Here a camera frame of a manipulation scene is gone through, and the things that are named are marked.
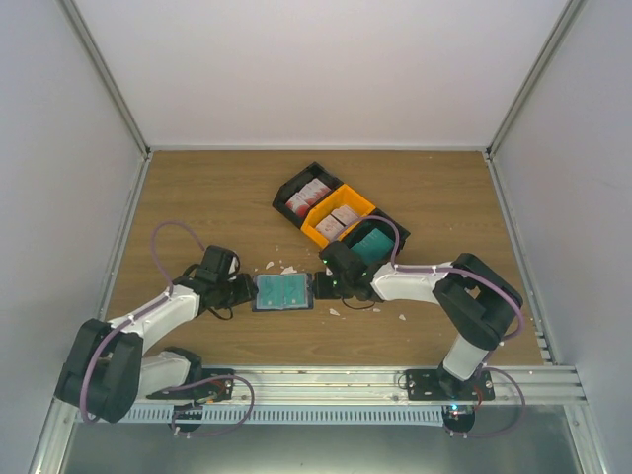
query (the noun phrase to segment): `purple hose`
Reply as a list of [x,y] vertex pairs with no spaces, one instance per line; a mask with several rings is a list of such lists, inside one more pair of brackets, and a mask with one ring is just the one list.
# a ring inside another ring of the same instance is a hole
[[351,224],[349,224],[347,227],[345,227],[343,230],[341,230],[334,237],[333,240],[338,240],[338,238],[347,229],[349,229],[350,227],[352,227],[352,226],[356,225],[357,223],[362,222],[364,220],[379,220],[380,222],[385,222],[386,224],[390,225],[390,227],[393,229],[393,232],[395,233],[395,243],[393,245],[393,251],[391,252],[391,259],[390,259],[390,261],[391,261],[391,265],[393,266],[393,268],[395,268],[398,272],[402,272],[402,273],[406,273],[406,272],[408,272],[408,273],[426,273],[426,274],[450,273],[450,274],[458,274],[458,275],[461,275],[463,277],[472,278],[473,280],[478,281],[479,283],[487,286],[492,291],[497,293],[510,306],[510,308],[515,313],[515,316],[517,317],[517,328],[515,328],[515,331],[513,331],[512,333],[504,335],[503,336],[503,341],[507,341],[509,339],[513,339],[514,337],[518,336],[522,332],[522,329],[524,328],[524,316],[522,315],[522,311],[520,311],[519,306],[515,303],[515,301],[508,294],[506,294],[501,288],[499,288],[497,285],[493,284],[488,279],[483,278],[482,276],[478,276],[476,274],[473,274],[472,272],[468,272],[467,270],[456,269],[454,267],[434,267],[434,268],[428,268],[428,269],[424,270],[424,269],[406,269],[406,268],[398,266],[395,263],[395,258],[397,257],[397,251],[399,250],[399,242],[400,242],[399,229],[397,228],[397,226],[392,221],[388,220],[385,217],[382,217],[380,215],[367,215],[365,217],[360,217],[359,219],[353,221]]
[[[187,385],[180,385],[179,387],[168,388],[164,391],[165,392],[180,392],[182,390],[196,388],[206,383],[214,382],[216,380],[238,380],[248,387],[248,390],[250,391],[250,405],[248,406],[248,410],[246,410],[246,414],[241,418],[241,420],[239,420],[234,425],[231,425],[230,427],[217,430],[216,432],[206,432],[206,433],[199,433],[199,434],[187,433],[186,435],[183,435],[183,437],[190,438],[190,437],[211,437],[211,436],[226,435],[227,433],[234,432],[239,427],[241,427],[244,423],[246,423],[246,421],[250,418],[250,415],[253,413],[253,410],[255,408],[255,388],[248,380],[246,380],[243,377],[240,377],[239,375],[217,375],[216,377],[205,378],[204,380],[199,380],[198,382],[189,383]],[[177,419],[178,419],[178,412],[174,412],[174,416],[171,420],[171,429],[174,431],[174,435],[179,435],[176,429]]]
[[499,368],[486,367],[485,370],[488,370],[488,371],[491,371],[491,372],[497,372],[500,375],[502,375],[504,378],[506,378],[509,382],[512,383],[512,385],[515,387],[515,390],[517,391],[518,397],[520,397],[520,413],[519,413],[519,415],[517,416],[515,421],[511,425],[509,425],[508,427],[503,428],[502,430],[498,430],[496,432],[491,432],[491,433],[467,434],[467,433],[462,433],[462,432],[454,432],[454,431],[449,430],[448,428],[444,427],[445,430],[448,433],[450,433],[451,435],[462,435],[463,437],[473,437],[473,438],[477,438],[477,439],[487,439],[487,438],[490,438],[490,437],[508,435],[509,433],[515,431],[515,429],[517,429],[517,427],[519,427],[520,424],[522,423],[522,420],[524,420],[524,415],[526,415],[526,400],[524,399],[524,393],[522,393],[522,389],[517,384],[517,382],[514,380],[514,378],[511,377],[504,370],[500,370]]
[[165,270],[164,266],[160,262],[160,259],[158,258],[158,254],[156,253],[156,236],[158,235],[158,231],[162,229],[163,227],[165,227],[166,225],[177,225],[179,227],[182,227],[183,229],[185,229],[187,232],[191,234],[191,236],[194,238],[194,240],[196,241],[196,243],[199,245],[199,247],[202,250],[205,249],[204,244],[201,243],[198,235],[194,232],[194,230],[191,227],[189,227],[184,222],[180,222],[178,220],[166,220],[158,224],[156,228],[153,230],[153,232],[151,233],[150,241],[149,241],[149,251],[151,253],[151,258],[153,259],[154,264],[156,264],[156,267],[158,268],[162,276],[167,281],[167,285],[169,288],[168,289],[169,296],[165,295],[162,298],[160,298],[158,301],[156,301],[155,303],[141,309],[137,313],[131,314],[129,319],[125,320],[124,322],[116,326],[114,329],[112,329],[103,338],[101,343],[97,346],[97,348],[95,349],[95,352],[92,354],[92,358],[90,359],[90,362],[88,362],[88,367],[86,368],[86,374],[84,375],[83,381],[81,383],[81,392],[79,393],[79,412],[81,413],[81,418],[83,419],[84,423],[93,424],[99,421],[99,417],[90,418],[90,414],[88,412],[88,387],[90,386],[90,380],[92,379],[92,374],[95,371],[95,367],[97,366],[99,357],[104,352],[107,345],[118,333],[120,333],[124,328],[129,326],[132,323],[132,320],[133,322],[136,322],[140,318],[142,318],[144,315],[149,313],[150,311],[156,309],[161,304],[166,303],[167,301],[169,301],[169,298],[174,292],[174,284],[171,281],[171,277]]

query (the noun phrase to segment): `purple cable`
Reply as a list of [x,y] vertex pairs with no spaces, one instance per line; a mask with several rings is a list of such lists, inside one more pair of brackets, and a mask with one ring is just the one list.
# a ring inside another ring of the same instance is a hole
[[169,296],[165,295],[162,298],[160,298],[158,301],[154,302],[153,304],[141,309],[135,314],[132,314],[129,319],[125,320],[124,322],[116,326],[114,329],[112,329],[103,338],[103,340],[99,343],[99,345],[95,349],[95,352],[92,354],[92,358],[90,359],[90,362],[88,362],[88,367],[86,368],[86,374],[84,375],[83,381],[81,382],[81,392],[79,393],[79,412],[81,413],[81,418],[83,419],[84,423],[87,423],[89,425],[99,421],[99,417],[90,418],[90,414],[88,412],[88,388],[90,386],[90,380],[92,379],[92,375],[95,371],[95,367],[97,366],[97,362],[99,361],[99,357],[104,352],[104,350],[106,349],[110,341],[123,329],[129,326],[132,323],[132,320],[133,322],[136,322],[140,318],[142,318],[144,315],[149,313],[150,311],[156,309],[161,304],[166,303],[167,301],[169,301],[169,298],[174,292],[174,284],[171,281],[171,277],[169,276],[169,274],[163,267],[162,263],[160,262],[160,259],[158,258],[158,254],[156,253],[156,236],[158,235],[158,231],[162,229],[163,227],[165,227],[166,225],[177,225],[179,227],[182,227],[183,229],[185,229],[187,232],[191,234],[191,236],[194,238],[194,240],[199,245],[199,247],[202,250],[204,250],[204,244],[201,243],[198,235],[194,232],[194,230],[191,227],[189,227],[187,224],[185,224],[184,222],[180,222],[178,220],[166,220],[164,222],[161,222],[160,224],[156,226],[156,228],[151,233],[151,238],[149,241],[149,250],[151,252],[151,258],[153,259],[154,264],[156,264],[156,267],[158,268],[162,276],[167,281],[167,285],[169,287],[169,290],[168,290]]
[[[217,430],[216,432],[207,432],[207,433],[199,433],[199,434],[187,433],[186,435],[183,435],[183,437],[190,438],[190,437],[211,437],[211,436],[226,435],[227,433],[234,432],[239,427],[241,427],[244,423],[246,423],[246,421],[250,418],[250,415],[253,413],[253,410],[255,408],[255,388],[248,380],[246,380],[244,377],[240,377],[239,375],[217,375],[215,377],[205,378],[204,380],[199,380],[198,382],[189,383],[187,385],[180,385],[179,387],[168,388],[164,391],[165,392],[180,392],[182,390],[196,388],[206,383],[214,382],[216,380],[238,380],[248,387],[248,390],[250,390],[250,405],[248,406],[248,410],[246,410],[246,414],[241,418],[241,420],[239,420],[234,425],[231,425],[230,427]],[[174,416],[171,420],[171,429],[174,431],[174,435],[179,436],[180,434],[176,428],[177,419],[178,419],[178,412],[174,412]]]
[[397,226],[390,221],[389,219],[379,216],[379,215],[367,215],[365,217],[360,217],[359,219],[353,221],[351,224],[349,224],[347,227],[345,227],[343,230],[341,230],[335,237],[333,240],[338,240],[338,238],[350,227],[356,225],[359,222],[362,222],[364,220],[379,220],[380,222],[385,222],[386,224],[390,225],[391,228],[393,229],[393,232],[395,233],[395,243],[393,245],[393,251],[391,252],[391,265],[393,266],[393,268],[397,269],[398,272],[402,272],[402,273],[425,273],[425,274],[434,274],[434,273],[450,273],[450,274],[458,274],[461,275],[463,277],[468,277],[468,278],[472,278],[475,281],[478,281],[479,283],[487,286],[488,288],[490,288],[492,291],[494,291],[495,293],[497,293],[509,306],[510,308],[513,310],[513,312],[515,313],[515,316],[517,317],[517,328],[515,328],[515,331],[513,331],[512,333],[506,334],[503,336],[503,341],[508,341],[509,339],[513,339],[514,337],[518,336],[521,332],[522,329],[524,328],[524,316],[522,315],[522,311],[520,311],[519,306],[515,303],[515,301],[508,295],[506,294],[501,288],[499,288],[497,285],[493,284],[491,281],[489,281],[486,278],[483,278],[482,276],[478,276],[472,272],[468,272],[467,270],[463,270],[463,269],[456,269],[454,267],[432,267],[432,268],[428,268],[426,270],[424,269],[406,269],[404,267],[400,267],[395,263],[395,258],[397,257],[397,251],[399,249],[399,242],[400,242],[400,235],[399,235],[399,229],[397,228]]
[[524,415],[526,415],[526,400],[524,399],[524,393],[522,393],[522,389],[517,384],[517,382],[514,380],[514,378],[511,377],[504,370],[500,370],[499,368],[487,367],[487,368],[485,368],[485,370],[492,371],[492,372],[497,372],[500,375],[502,375],[503,377],[505,377],[509,382],[512,383],[512,385],[515,387],[515,390],[517,391],[518,397],[520,397],[520,414],[517,416],[515,421],[511,425],[509,425],[508,427],[503,428],[502,430],[497,430],[495,432],[491,432],[491,433],[467,434],[467,433],[463,433],[463,432],[454,432],[454,431],[449,430],[448,428],[444,427],[445,430],[448,433],[450,433],[451,435],[462,435],[464,438],[466,438],[466,437],[473,437],[473,438],[477,438],[477,439],[487,439],[487,438],[490,438],[490,437],[508,435],[509,433],[513,432],[520,425],[520,423],[522,423],[522,420],[524,420]]

